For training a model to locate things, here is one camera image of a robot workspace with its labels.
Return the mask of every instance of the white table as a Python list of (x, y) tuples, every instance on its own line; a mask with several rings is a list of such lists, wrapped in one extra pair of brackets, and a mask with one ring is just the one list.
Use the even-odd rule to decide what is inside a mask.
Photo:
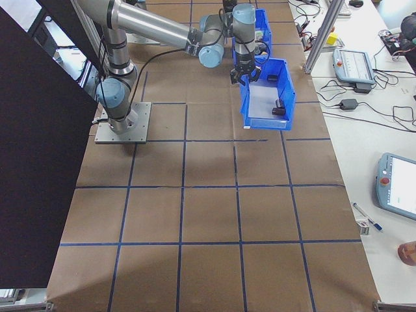
[[(320, 2), (322, 11), (326, 12), (326, 2), (324, 0)], [(302, 6), (302, 8), (307, 12), (317, 11), (307, 6)], [(293, 16), (297, 17), (299, 13), (293, 6), (291, 9)], [(352, 10), (351, 18), (337, 19), (335, 32), (341, 37), (346, 48), (366, 51), (372, 57), (383, 46), (378, 32), (386, 29), (385, 23), (371, 0), (364, 0), (361, 8), (352, 8)], [(323, 18), (324, 14), (317, 16), (307, 30), (315, 33)], [(377, 55), (377, 68), (412, 72), (404, 57), (393, 62), (386, 49)], [(416, 94), (416, 79), (410, 75), (395, 75), (406, 78), (400, 78), (398, 85), (388, 86), (385, 90), (377, 87), (370, 94), (348, 91), (337, 96), (333, 101), (325, 102), (322, 98), (320, 100), (327, 105), (334, 105), (342, 99), (355, 98), (359, 102), (366, 101), (375, 109), (385, 113), (391, 114), (393, 105), (409, 105), (416, 111), (416, 101), (413, 98)], [(332, 53), (321, 54), (312, 71), (312, 77), (317, 92), (320, 92), (320, 88), (330, 79), (335, 79)], [(324, 92), (324, 94), (330, 98), (337, 92), (339, 89)], [(353, 112), (324, 107), (322, 110), (398, 127), (398, 124), (393, 123), (391, 119), (376, 114), (366, 106), (360, 105)], [(383, 226), (382, 233), (372, 227), (369, 236), (361, 237), (380, 297), (383, 302), (390, 304), (414, 304), (416, 303), (416, 267), (405, 265), (398, 258), (397, 247), (403, 242), (416, 240), (416, 221), (378, 208), (374, 198), (374, 181), (377, 162), (382, 153), (391, 152), (416, 159), (416, 134), (328, 115), (325, 116), (325, 121), (350, 200), (359, 203), (375, 221)]]

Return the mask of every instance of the blue plastic bin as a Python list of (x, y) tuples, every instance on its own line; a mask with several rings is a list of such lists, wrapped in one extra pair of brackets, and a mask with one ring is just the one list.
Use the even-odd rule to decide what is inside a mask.
[(268, 45), (270, 57), (272, 57), (272, 31), (268, 24), (266, 10), (263, 8), (255, 10), (255, 29), (263, 32), (263, 41)]
[[(296, 103), (296, 93), (287, 67), (286, 60), (270, 58), (261, 65), (262, 71), (258, 82), (240, 84), (241, 114), (245, 129), (291, 130)], [(267, 80), (269, 75), (277, 76), (277, 81)], [(284, 116), (272, 114), (279, 99), (286, 108)]]

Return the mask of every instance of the robotic arm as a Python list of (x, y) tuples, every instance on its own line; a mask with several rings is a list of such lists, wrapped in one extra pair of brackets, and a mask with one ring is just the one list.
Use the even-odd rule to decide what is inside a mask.
[(137, 78), (136, 66), (130, 61), (126, 31), (183, 49), (198, 57), (208, 68), (218, 66), (224, 54), (226, 37), (235, 38), (235, 67), (230, 72), (232, 83), (242, 83), (243, 75), (257, 81), (260, 68), (255, 65), (255, 8), (223, 0), (224, 13), (204, 16), (201, 29), (187, 27), (147, 10), (143, 3), (131, 5), (132, 0), (77, 0), (83, 12), (103, 28), (109, 58), (110, 78), (97, 88), (111, 130), (123, 134), (135, 127), (137, 112), (129, 103), (129, 95)]
[(241, 81), (242, 75), (258, 80), (255, 66), (255, 9), (250, 4), (238, 5), (236, 0), (223, 0), (224, 14), (204, 16), (201, 29), (187, 27), (175, 21), (130, 5), (122, 0), (78, 0), (84, 13), (103, 27), (109, 54), (110, 72), (125, 75), (133, 70), (129, 60), (125, 31), (140, 34), (172, 47), (184, 49), (199, 57), (209, 68), (221, 63), (225, 37), (235, 37), (237, 63), (231, 82)]

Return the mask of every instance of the small box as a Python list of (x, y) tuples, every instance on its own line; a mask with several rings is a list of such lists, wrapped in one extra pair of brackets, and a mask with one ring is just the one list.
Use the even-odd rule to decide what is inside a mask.
[(333, 44), (337, 42), (337, 39), (338, 39), (338, 35), (335, 34), (334, 32), (333, 33), (331, 32), (328, 39), (326, 40), (326, 43), (332, 46)]

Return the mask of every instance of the black panel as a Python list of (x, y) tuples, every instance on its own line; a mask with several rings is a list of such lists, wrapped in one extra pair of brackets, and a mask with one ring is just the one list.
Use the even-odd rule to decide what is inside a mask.
[(66, 33), (72, 42), (84, 53), (88, 60), (96, 67), (100, 68), (98, 56), (88, 39), (84, 27), (79, 21), (78, 15), (74, 10), (70, 0), (36, 0), (53, 21)]
[(46, 287), (96, 103), (0, 8), (0, 289)]

